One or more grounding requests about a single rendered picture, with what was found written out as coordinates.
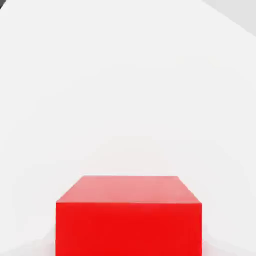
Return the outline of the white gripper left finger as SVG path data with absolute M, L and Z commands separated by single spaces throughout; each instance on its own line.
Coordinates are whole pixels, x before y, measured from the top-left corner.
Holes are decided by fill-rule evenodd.
M 7 256 L 56 256 L 55 233 L 13 249 Z

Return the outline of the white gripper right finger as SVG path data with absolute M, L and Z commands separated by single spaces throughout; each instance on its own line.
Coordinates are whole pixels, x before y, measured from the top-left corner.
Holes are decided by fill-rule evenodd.
M 204 239 L 202 242 L 202 256 L 222 256 L 222 244 L 216 240 Z

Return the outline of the small red cube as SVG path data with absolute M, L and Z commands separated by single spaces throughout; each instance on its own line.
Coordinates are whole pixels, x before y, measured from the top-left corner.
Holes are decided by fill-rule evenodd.
M 202 256 L 202 203 L 177 176 L 83 176 L 56 202 L 55 256 Z

